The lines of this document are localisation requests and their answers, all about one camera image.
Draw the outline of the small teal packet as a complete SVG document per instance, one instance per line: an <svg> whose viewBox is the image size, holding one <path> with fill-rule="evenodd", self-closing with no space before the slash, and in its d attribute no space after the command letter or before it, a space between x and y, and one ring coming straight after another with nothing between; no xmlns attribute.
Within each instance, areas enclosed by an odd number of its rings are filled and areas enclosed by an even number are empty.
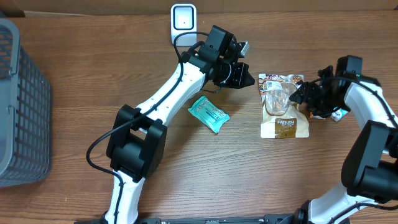
<svg viewBox="0 0 398 224"><path fill-rule="evenodd" d="M341 119L343 119L347 114L348 114L348 111L346 111L346 110L344 110L344 109L342 109L342 108L339 108L338 110L332 112L331 118L332 118L334 121L338 122L338 121L340 121Z"/></svg>

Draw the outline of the orange tissue pack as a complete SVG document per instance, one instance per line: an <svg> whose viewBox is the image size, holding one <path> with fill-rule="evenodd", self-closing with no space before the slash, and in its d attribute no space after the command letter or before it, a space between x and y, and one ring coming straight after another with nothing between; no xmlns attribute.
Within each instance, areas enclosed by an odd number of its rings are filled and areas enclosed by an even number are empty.
<svg viewBox="0 0 398 224"><path fill-rule="evenodd" d="M312 118L312 119L325 119L325 118L323 118L321 116L314 115L312 112L309 113L309 118Z"/></svg>

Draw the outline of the beige plastic pouch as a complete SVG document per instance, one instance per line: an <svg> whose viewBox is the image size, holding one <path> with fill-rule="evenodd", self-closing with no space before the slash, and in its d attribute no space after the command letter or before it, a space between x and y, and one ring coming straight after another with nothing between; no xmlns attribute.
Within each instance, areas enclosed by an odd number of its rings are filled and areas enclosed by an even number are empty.
<svg viewBox="0 0 398 224"><path fill-rule="evenodd" d="M287 76L260 73L262 102L261 137L264 139L307 138L309 123L297 103L289 100L298 90L303 75Z"/></svg>

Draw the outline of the teal wipes packet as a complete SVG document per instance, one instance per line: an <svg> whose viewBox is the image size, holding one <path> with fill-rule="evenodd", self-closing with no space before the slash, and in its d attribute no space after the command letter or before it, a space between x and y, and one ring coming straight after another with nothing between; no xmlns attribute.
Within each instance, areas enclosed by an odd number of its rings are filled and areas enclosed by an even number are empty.
<svg viewBox="0 0 398 224"><path fill-rule="evenodd" d="M228 114L217 108L206 96L196 100L188 111L216 134L230 119Z"/></svg>

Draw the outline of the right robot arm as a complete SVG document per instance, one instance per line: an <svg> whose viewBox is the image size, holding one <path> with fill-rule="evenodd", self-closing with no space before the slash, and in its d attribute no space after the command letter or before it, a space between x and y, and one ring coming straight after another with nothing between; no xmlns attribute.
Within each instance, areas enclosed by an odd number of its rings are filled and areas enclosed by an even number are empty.
<svg viewBox="0 0 398 224"><path fill-rule="evenodd" d="M349 223L349 217L367 208L397 210L397 116L387 104L379 81L362 73L361 57L347 55L335 67L318 71L318 79L299 83L290 100L306 103L322 118L339 109L352 112L361 132L349 151L341 182L319 198L305 202L283 223Z"/></svg>

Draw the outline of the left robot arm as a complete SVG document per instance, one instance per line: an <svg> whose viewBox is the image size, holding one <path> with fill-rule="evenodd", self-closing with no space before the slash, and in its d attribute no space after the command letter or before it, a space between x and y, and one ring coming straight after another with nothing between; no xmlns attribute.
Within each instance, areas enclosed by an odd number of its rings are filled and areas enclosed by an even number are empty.
<svg viewBox="0 0 398 224"><path fill-rule="evenodd" d="M124 105L116 115L106 155L110 158L114 189L105 223L134 223L143 183L160 164L167 126L180 108L207 81L220 88L240 89L254 84L246 56L248 42L213 26L206 40L178 52L173 75L145 102L135 108Z"/></svg>

